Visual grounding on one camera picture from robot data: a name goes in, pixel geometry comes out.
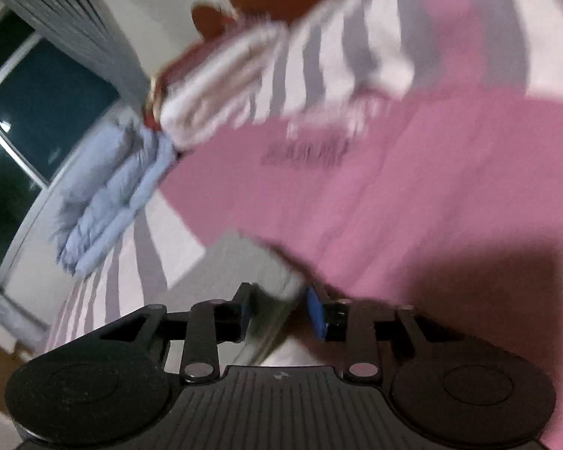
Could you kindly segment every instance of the pink bedsheet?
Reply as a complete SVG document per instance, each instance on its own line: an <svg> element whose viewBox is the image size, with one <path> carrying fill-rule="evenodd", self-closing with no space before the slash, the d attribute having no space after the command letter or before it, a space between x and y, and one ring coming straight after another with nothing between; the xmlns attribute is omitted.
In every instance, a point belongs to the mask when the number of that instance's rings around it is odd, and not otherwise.
<svg viewBox="0 0 563 450"><path fill-rule="evenodd" d="M222 129L161 190L206 246L238 229L348 296L414 304L533 361L558 391L543 441L563 450L563 105L374 96L356 137L341 113L292 139L287 120Z"/></svg>

